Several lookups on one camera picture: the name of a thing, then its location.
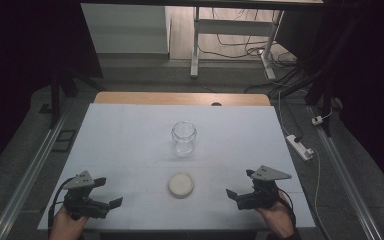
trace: floor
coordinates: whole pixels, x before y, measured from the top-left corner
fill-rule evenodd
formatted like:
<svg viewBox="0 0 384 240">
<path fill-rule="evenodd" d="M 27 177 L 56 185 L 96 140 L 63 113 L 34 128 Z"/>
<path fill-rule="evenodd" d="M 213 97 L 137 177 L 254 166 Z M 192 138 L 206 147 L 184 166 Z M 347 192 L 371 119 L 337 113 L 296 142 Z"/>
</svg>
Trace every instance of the floor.
<svg viewBox="0 0 384 240">
<path fill-rule="evenodd" d="M 193 36 L 194 32 L 194 9 L 191 7 L 170 7 L 169 12 L 171 16 L 170 59 L 190 60 L 193 47 L 193 37 L 191 36 Z M 200 19 L 271 22 L 273 11 L 200 8 L 199 14 Z M 252 52 L 252 55 L 244 55 L 247 55 L 249 49 L 265 46 L 266 41 L 267 37 L 200 34 L 198 45 L 202 51 L 214 52 L 229 57 L 201 51 L 199 58 L 205 60 L 258 61 L 259 57 L 256 56 L 255 51 Z M 286 52 L 286 50 L 279 45 L 274 45 L 272 52 L 280 54 Z"/>
<path fill-rule="evenodd" d="M 191 14 L 188 9 L 179 9 L 179 13 L 181 11 Z M 238 12 L 227 16 L 230 19 L 235 18 Z M 224 16 L 219 10 L 217 13 L 220 17 Z M 250 89 L 248 92 L 267 94 L 275 87 L 265 80 L 261 63 L 254 61 L 252 57 L 245 61 L 228 62 L 220 61 L 220 59 L 206 59 L 200 63 L 199 78 L 191 80 L 189 78 L 190 62 L 188 61 L 190 52 L 186 50 L 181 53 L 182 51 L 179 50 L 176 53 L 173 46 L 180 43 L 175 43 L 175 38 L 176 36 L 172 35 L 172 60 L 100 59 L 104 79 L 95 79 L 95 81 L 111 91 L 242 93 L 250 85 L 267 84 Z M 186 40 L 180 42 L 184 43 L 185 46 L 190 44 L 183 41 Z M 205 46 L 213 51 L 226 50 L 227 52 L 223 52 L 224 54 L 241 54 L 243 51 L 241 48 L 230 50 L 228 47 L 216 47 L 218 45 L 216 38 L 213 38 L 211 43 L 208 40 L 208 45 L 204 45 L 206 42 L 204 38 L 201 38 L 200 41 L 203 41 L 203 48 Z M 237 41 L 237 43 L 243 43 L 243 38 L 239 37 Z M 282 52 L 279 51 L 274 55 L 278 56 L 280 53 Z M 278 76 L 283 76 L 290 69 L 275 68 L 274 70 Z M 97 94 L 96 89 L 84 82 L 76 80 L 75 83 L 79 89 L 79 94 L 75 98 L 61 97 L 63 109 L 71 106 L 61 130 L 67 134 L 74 133 L 72 135 L 74 137 L 81 127 L 88 105 L 93 102 Z M 286 130 L 293 134 L 304 133 L 303 143 L 316 149 L 320 157 L 317 160 L 303 162 L 293 149 L 289 149 L 303 189 L 307 193 L 309 205 L 318 210 L 319 219 L 323 222 L 332 239 L 367 239 L 360 220 L 333 168 L 329 154 L 321 143 L 318 128 L 309 123 L 311 116 L 302 98 L 304 94 L 304 92 L 297 92 L 285 101 L 281 101 L 280 105 L 279 101 L 273 98 L 271 103 L 278 114 L 282 113 Z M 50 104 L 49 87 L 37 91 L 32 96 L 29 113 L 0 156 L 0 216 L 49 133 L 50 115 L 46 111 L 41 111 L 45 104 Z M 318 106 L 312 106 L 312 110 L 320 111 Z M 384 176 L 370 155 L 343 126 L 339 114 L 340 108 L 335 108 L 331 116 L 332 139 L 335 141 L 338 151 L 341 153 L 344 163 L 384 239 Z M 37 231 L 36 228 L 39 219 L 47 211 L 45 209 L 46 204 L 69 156 L 72 145 L 70 141 L 63 141 L 63 138 L 64 136 L 61 135 L 59 139 L 61 141 L 52 145 L 52 150 L 47 155 L 14 225 L 10 228 L 7 239 L 47 238 L 46 232 Z M 313 214 L 314 219 L 318 219 L 316 212 Z M 303 239 L 325 239 L 320 227 L 300 229 L 300 233 Z M 185 236 L 171 236 L 169 238 L 185 239 Z M 101 238 L 97 233 L 86 231 L 85 239 L 104 238 Z M 138 239 L 138 236 L 122 236 L 119 239 Z"/>
</svg>

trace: white wall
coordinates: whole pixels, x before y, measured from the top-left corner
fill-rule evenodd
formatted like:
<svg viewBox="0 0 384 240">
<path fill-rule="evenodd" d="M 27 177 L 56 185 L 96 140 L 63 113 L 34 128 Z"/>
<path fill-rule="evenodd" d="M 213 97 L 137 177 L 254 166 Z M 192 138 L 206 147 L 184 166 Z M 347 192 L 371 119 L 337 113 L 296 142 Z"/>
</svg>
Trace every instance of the white wall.
<svg viewBox="0 0 384 240">
<path fill-rule="evenodd" d="M 97 53 L 168 53 L 166 7 L 82 4 Z"/>
</svg>

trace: table leg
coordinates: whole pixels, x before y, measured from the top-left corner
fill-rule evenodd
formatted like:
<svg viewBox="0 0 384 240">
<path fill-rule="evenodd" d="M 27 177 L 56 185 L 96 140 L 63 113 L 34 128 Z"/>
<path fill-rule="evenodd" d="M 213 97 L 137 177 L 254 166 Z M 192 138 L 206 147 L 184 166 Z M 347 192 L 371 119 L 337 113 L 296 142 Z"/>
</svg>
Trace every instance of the table leg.
<svg viewBox="0 0 384 240">
<path fill-rule="evenodd" d="M 276 36 L 277 29 L 279 27 L 280 18 L 282 17 L 283 11 L 275 10 L 275 17 L 273 20 L 273 25 L 270 30 L 269 39 L 267 40 L 267 45 L 264 50 L 262 50 L 260 58 L 263 61 L 264 70 L 266 71 L 266 75 L 268 80 L 275 80 L 276 76 L 274 75 L 273 69 L 270 66 L 269 54 L 270 49 L 273 45 L 274 38 Z"/>
<path fill-rule="evenodd" d="M 199 35 L 199 7 L 195 7 L 194 12 L 194 37 L 191 61 L 191 78 L 198 77 L 198 35 Z"/>
</svg>

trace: aluminum rail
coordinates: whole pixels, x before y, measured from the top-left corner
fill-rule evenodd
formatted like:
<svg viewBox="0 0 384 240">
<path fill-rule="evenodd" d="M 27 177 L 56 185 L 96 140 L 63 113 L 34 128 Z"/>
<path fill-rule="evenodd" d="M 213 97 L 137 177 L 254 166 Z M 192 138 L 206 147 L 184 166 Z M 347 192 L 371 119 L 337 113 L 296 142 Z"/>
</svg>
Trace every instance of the aluminum rail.
<svg viewBox="0 0 384 240">
<path fill-rule="evenodd" d="M 311 107 L 307 107 L 308 113 L 311 117 L 315 117 L 315 114 Z M 375 220 L 373 219 L 366 202 L 361 197 L 344 161 L 336 148 L 335 142 L 330 137 L 327 137 L 326 133 L 321 127 L 317 127 L 320 139 L 331 159 L 332 165 L 335 168 L 336 174 L 344 187 L 345 193 L 351 202 L 356 215 L 366 233 L 367 239 L 370 240 L 382 240 L 382 235 L 378 230 Z"/>
<path fill-rule="evenodd" d="M 39 175 L 44 162 L 52 149 L 52 145 L 54 144 L 62 126 L 64 125 L 68 112 L 73 106 L 73 102 L 74 100 L 70 98 L 65 100 L 60 119 L 55 124 L 54 128 L 48 131 L 45 140 L 40 146 L 34 159 L 28 166 L 26 172 L 18 183 L 17 188 L 15 189 L 4 211 L 2 212 L 0 216 L 0 239 L 6 239 L 9 232 L 11 231 L 11 228 L 14 225 L 15 220 L 17 219 L 18 214 L 24 205 L 24 202 L 26 201 L 27 196 L 29 195 L 31 188 L 36 181 L 36 178 Z"/>
</svg>

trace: wooden table edge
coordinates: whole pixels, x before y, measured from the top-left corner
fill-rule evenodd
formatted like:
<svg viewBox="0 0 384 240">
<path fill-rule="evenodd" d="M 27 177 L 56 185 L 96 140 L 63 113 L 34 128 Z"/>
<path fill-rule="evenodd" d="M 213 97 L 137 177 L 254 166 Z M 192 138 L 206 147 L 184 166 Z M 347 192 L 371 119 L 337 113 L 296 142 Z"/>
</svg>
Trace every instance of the wooden table edge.
<svg viewBox="0 0 384 240">
<path fill-rule="evenodd" d="M 173 93 L 173 92 L 99 92 L 94 103 L 144 105 L 271 106 L 264 94 Z"/>
</svg>

